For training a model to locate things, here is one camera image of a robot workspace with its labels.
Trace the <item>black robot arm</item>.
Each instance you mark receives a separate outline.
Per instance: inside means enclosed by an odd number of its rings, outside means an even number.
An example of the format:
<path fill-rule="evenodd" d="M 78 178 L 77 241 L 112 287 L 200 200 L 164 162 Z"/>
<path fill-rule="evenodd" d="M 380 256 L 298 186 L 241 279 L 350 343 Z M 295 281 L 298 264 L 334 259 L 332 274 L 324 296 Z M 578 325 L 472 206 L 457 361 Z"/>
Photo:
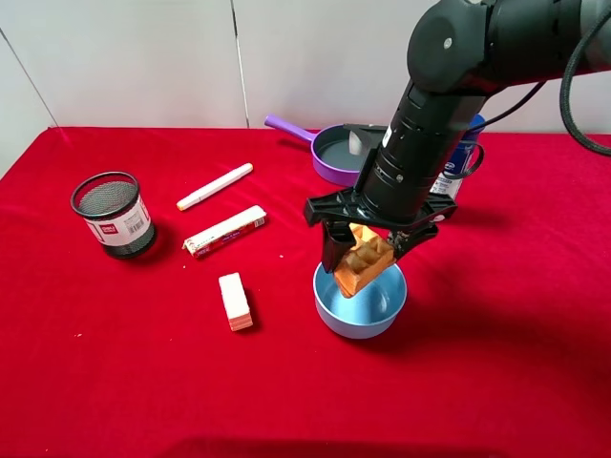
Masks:
<path fill-rule="evenodd" d="M 570 107 L 573 78 L 610 67 L 606 1 L 440 1 L 416 24 L 407 66 L 410 81 L 383 140 L 350 128 L 368 151 L 354 186 L 305 205 L 306 222 L 323 227 L 327 272 L 354 245 L 352 224 L 387 229 L 397 257 L 436 235 L 434 219 L 455 205 L 432 186 L 474 116 L 507 88 L 558 80 L 567 132 L 592 152 L 610 152 L 579 129 Z"/>

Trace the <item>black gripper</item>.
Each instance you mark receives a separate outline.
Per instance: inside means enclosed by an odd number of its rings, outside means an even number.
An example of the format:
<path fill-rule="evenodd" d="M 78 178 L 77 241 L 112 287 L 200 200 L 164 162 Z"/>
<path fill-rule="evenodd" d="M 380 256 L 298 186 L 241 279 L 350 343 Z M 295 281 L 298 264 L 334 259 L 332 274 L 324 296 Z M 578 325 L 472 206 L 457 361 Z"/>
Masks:
<path fill-rule="evenodd" d="M 483 94 L 458 91 L 434 94 L 409 85 L 375 156 L 364 164 L 352 188 L 310 198 L 305 221 L 322 222 L 322 265 L 327 273 L 339 266 L 356 245 L 349 222 L 407 230 L 416 224 L 429 191 L 458 141 L 485 103 Z M 435 223 L 416 231 L 390 231 L 386 241 L 395 260 L 438 235 Z"/>

